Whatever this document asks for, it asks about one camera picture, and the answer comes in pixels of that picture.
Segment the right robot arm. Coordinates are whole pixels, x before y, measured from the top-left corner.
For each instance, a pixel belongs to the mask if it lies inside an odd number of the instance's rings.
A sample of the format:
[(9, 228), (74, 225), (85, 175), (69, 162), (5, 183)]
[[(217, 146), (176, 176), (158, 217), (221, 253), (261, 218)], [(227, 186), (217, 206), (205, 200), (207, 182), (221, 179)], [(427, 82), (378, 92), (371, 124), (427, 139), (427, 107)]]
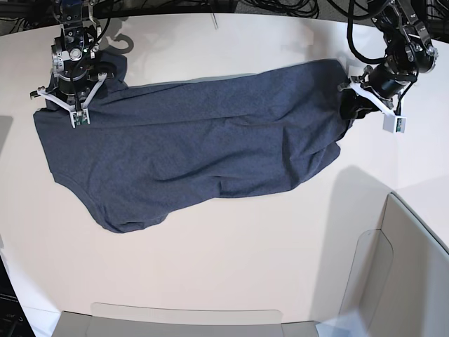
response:
[(53, 16), (60, 36), (52, 50), (53, 93), (69, 105), (84, 101), (96, 76), (90, 79), (93, 59), (99, 49), (102, 27), (94, 16), (97, 1), (53, 1)]

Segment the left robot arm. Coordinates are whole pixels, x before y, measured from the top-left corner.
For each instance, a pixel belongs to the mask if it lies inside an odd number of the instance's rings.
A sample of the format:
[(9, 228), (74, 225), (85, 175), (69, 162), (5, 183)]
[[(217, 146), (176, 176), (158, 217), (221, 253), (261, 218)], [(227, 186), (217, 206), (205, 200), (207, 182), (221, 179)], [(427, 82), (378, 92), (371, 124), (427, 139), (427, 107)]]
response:
[[(343, 119), (362, 119), (371, 112), (391, 111), (402, 115), (403, 99), (419, 75), (433, 70), (438, 50), (433, 46), (426, 25), (409, 1), (368, 1), (367, 13), (355, 15), (350, 1), (347, 43), (357, 60), (366, 64), (363, 74), (351, 76), (339, 85), (343, 93), (340, 114)], [(380, 58), (368, 58), (354, 43), (354, 22), (371, 20), (381, 31), (386, 48)]]

